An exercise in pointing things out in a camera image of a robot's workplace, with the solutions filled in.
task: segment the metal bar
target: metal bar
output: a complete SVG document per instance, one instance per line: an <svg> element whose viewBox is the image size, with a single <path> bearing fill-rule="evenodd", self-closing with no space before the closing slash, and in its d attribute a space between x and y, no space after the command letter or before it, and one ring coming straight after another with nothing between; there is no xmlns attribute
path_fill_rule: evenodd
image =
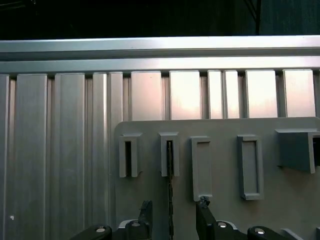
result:
<svg viewBox="0 0 320 240"><path fill-rule="evenodd" d="M214 36L0 41L0 61L105 59L200 55L310 56L320 51L320 36Z"/></svg>
<svg viewBox="0 0 320 240"><path fill-rule="evenodd" d="M92 73L159 70L318 69L320 56L248 56L0 62L0 74Z"/></svg>

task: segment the aluminum rail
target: aluminum rail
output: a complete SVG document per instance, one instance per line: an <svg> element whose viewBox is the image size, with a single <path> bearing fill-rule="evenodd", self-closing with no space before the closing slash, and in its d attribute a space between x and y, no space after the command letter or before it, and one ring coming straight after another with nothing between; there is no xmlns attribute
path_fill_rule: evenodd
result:
<svg viewBox="0 0 320 240"><path fill-rule="evenodd" d="M0 41L0 61L318 55L318 35Z"/></svg>

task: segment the silver screw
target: silver screw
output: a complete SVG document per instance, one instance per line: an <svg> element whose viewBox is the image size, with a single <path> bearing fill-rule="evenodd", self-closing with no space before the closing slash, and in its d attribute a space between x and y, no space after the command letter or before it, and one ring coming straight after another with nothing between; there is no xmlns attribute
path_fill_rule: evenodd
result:
<svg viewBox="0 0 320 240"><path fill-rule="evenodd" d="M265 234L265 231L264 231L263 229L261 229L261 228L255 228L254 231L255 231L257 234L261 234L261 235Z"/></svg>
<svg viewBox="0 0 320 240"><path fill-rule="evenodd" d="M218 226L224 229L227 227L227 224L225 224L224 222L218 222Z"/></svg>
<svg viewBox="0 0 320 240"><path fill-rule="evenodd" d="M102 226L95 230L97 233L103 233L106 229Z"/></svg>
<svg viewBox="0 0 320 240"><path fill-rule="evenodd" d="M137 222L134 222L134 223L132 223L132 224L131 224L131 226L132 226L132 227L139 227L139 226L140 226L140 224L139 224L139 223L137 223Z"/></svg>

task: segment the gray pegboard panel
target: gray pegboard panel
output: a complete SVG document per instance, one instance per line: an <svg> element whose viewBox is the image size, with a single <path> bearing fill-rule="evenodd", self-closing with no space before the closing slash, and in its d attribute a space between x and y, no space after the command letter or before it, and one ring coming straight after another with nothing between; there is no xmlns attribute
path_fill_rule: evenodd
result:
<svg viewBox="0 0 320 240"><path fill-rule="evenodd" d="M193 193L193 159L191 137L210 138L211 204L216 219L234 223L246 232L252 226L266 226L277 232L290 229L304 240L316 239L320 226L320 171L314 174L279 167L280 144L277 130L320 129L316 117L249 118L212 120L171 120L122 122L115 129L115 142L126 134L142 133L139 139L138 177L117 178L117 223L139 213L143 200L153 200L153 238L168 236L168 182L161 176L161 137L159 133L177 132L179 176L172 180L175 239L198 239L196 205ZM237 140L240 135L260 136L264 199L241 198ZM119 156L115 159L119 172Z"/></svg>

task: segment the gray wall mount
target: gray wall mount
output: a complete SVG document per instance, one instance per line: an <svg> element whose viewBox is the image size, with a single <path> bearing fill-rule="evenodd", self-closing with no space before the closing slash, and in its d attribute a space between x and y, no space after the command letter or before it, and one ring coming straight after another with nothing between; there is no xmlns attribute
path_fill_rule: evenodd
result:
<svg viewBox="0 0 320 240"><path fill-rule="evenodd" d="M136 209L143 199L150 199L154 201L154 226L161 226L152 231L152 237L160 240L168 235L168 181L160 171L159 133L178 133L179 177L172 179L176 239L198 238L196 229L186 231L186 226L194 226L196 217L192 137L203 136L210 138L211 179L207 181L211 184L212 193L209 208L216 219L230 221L242 232L254 223L275 231L290 229L305 240L313 239L310 236L316 234L315 226L320 226L320 171L306 174L278 167L281 145L277 131L301 129L319 131L320 119L280 117L130 121L118 124L115 139L128 133L143 135L139 137L138 144L142 172L135 178L119 177L115 180L117 223L136 217ZM264 198L257 201L244 200L239 191L238 136L247 135L258 136L261 140Z"/></svg>
<svg viewBox="0 0 320 240"><path fill-rule="evenodd" d="M261 137L238 135L238 169L240 195L245 200L264 199L264 169Z"/></svg>
<svg viewBox="0 0 320 240"><path fill-rule="evenodd" d="M320 165L320 131L316 129L277 129L280 166L314 174Z"/></svg>

